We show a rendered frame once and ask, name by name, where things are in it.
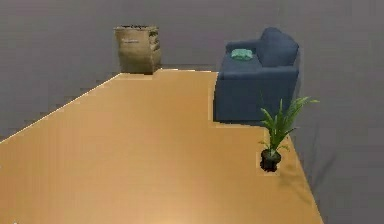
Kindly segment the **black plant pot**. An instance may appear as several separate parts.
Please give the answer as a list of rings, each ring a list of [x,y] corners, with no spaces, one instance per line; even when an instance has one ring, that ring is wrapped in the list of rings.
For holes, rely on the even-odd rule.
[[[272,152],[269,149],[264,149],[261,152],[260,167],[266,172],[275,172],[280,161],[281,155],[277,151]]]

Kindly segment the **blue sofa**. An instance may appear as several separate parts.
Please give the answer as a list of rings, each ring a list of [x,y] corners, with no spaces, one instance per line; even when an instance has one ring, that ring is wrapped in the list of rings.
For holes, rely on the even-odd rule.
[[[234,60],[234,49],[249,49],[253,58]],[[261,109],[274,115],[280,100],[285,111],[298,82],[298,53],[299,44],[275,27],[266,28],[258,39],[229,42],[215,84],[213,119],[223,123],[258,123],[264,118]]]

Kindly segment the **green house plant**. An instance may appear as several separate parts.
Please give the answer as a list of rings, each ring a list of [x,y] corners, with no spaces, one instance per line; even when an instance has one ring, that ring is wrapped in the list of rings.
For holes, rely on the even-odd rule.
[[[309,96],[299,97],[291,102],[286,111],[283,111],[283,100],[280,100],[279,109],[275,116],[272,116],[265,108],[261,109],[264,115],[261,123],[265,125],[269,133],[269,142],[261,141],[261,144],[267,147],[270,157],[274,157],[280,148],[289,149],[288,146],[281,145],[281,142],[295,130],[293,123],[296,117],[303,107],[310,103],[319,103],[319,100]]]

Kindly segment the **teal cushion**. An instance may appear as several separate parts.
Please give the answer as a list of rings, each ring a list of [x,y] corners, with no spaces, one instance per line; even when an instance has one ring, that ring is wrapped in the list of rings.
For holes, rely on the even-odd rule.
[[[253,58],[253,52],[249,49],[234,49],[231,58],[239,61],[248,61]]]

